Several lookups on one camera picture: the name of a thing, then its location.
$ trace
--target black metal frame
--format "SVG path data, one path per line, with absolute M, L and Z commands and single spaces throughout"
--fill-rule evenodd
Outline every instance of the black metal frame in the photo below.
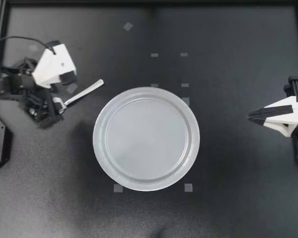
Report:
M 218 5 L 218 4 L 292 4 L 296 7 L 298 20 L 298 0 L 0 0 L 0 38 L 6 36 L 11 7 L 22 5 Z M 3 60 L 4 41 L 0 42 L 0 62 Z

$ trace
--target robotic arm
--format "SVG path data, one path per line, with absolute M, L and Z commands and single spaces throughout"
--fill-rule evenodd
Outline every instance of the robotic arm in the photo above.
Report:
M 0 99 L 18 101 L 38 127 L 45 129 L 63 120 L 62 113 L 71 102 L 100 87 L 103 81 L 99 80 L 65 103 L 61 98 L 52 97 L 56 93 L 55 83 L 69 85 L 77 81 L 76 67 L 64 44 L 59 41 L 42 44 L 46 49 L 38 62 L 24 58 L 12 67 L 0 64 Z
M 291 76 L 284 87 L 287 98 L 248 114 L 248 120 L 291 137 L 298 160 L 298 76 Z

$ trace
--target black table surface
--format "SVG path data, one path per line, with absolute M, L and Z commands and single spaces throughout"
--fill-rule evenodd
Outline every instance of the black table surface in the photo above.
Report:
M 48 130 L 16 102 L 0 101 L 14 135 L 0 169 L 0 238 L 298 238 L 291 140 L 246 119 L 284 98 L 288 76 L 298 75 L 292 6 L 15 7 L 7 34 L 65 43 L 77 66 L 75 93 L 100 78 L 105 85 Z M 42 52 L 9 40 L 4 61 Z M 169 188 L 114 193 L 94 155 L 95 120 L 115 95 L 151 84 L 190 98 L 199 155 Z M 58 87 L 64 100 L 71 96 Z

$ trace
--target black cable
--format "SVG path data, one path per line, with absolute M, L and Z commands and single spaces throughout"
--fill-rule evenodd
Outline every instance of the black cable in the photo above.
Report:
M 7 39 L 11 39 L 11 38 L 17 38 L 17 39 L 25 39 L 25 40 L 30 40 L 30 41 L 35 41 L 39 44 L 41 44 L 42 46 L 44 46 L 46 49 L 49 49 L 50 51 L 52 51 L 52 53 L 54 55 L 56 55 L 53 47 L 49 47 L 47 44 L 43 43 L 42 41 L 40 40 L 37 40 L 35 38 L 31 38 L 31 37 L 23 37 L 23 36 L 6 36 L 6 37 L 2 37 L 0 38 L 0 41 L 4 41 L 4 40 L 7 40 Z

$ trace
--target tape square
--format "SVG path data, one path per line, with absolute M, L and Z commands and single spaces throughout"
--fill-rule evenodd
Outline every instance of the tape square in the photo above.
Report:
M 114 184 L 114 192 L 123 192 L 124 188 L 120 184 Z
M 78 86 L 75 84 L 75 83 L 71 83 L 68 88 L 67 88 L 67 91 L 70 93 L 70 94 L 73 94 L 73 92 L 78 88 Z
M 191 183 L 185 183 L 184 192 L 193 192 L 193 185 Z
M 127 22 L 124 26 L 123 26 L 123 29 L 126 30 L 126 31 L 130 31 L 131 28 L 133 27 L 134 25 L 131 24 L 130 22 Z
M 182 98 L 182 100 L 189 106 L 190 105 L 190 98 Z

